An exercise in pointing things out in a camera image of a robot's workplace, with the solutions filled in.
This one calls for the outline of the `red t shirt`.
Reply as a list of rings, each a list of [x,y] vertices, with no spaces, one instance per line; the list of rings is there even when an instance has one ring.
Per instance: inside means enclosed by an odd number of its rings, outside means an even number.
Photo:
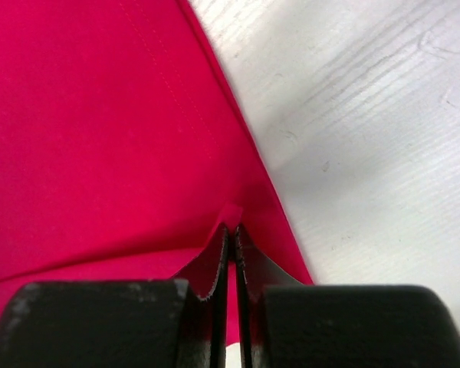
[[[243,224],[311,276],[187,1],[0,1],[0,314],[23,285],[167,278]]]

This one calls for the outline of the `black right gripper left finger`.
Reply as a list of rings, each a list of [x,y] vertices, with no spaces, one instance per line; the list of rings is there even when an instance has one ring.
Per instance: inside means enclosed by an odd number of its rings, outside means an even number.
[[[229,233],[166,280],[20,288],[0,316],[0,367],[223,367]]]

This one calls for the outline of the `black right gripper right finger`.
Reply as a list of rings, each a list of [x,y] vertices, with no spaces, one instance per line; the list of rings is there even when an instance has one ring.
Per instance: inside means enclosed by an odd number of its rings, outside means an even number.
[[[426,287],[311,286],[235,233],[245,367],[460,367],[460,336]]]

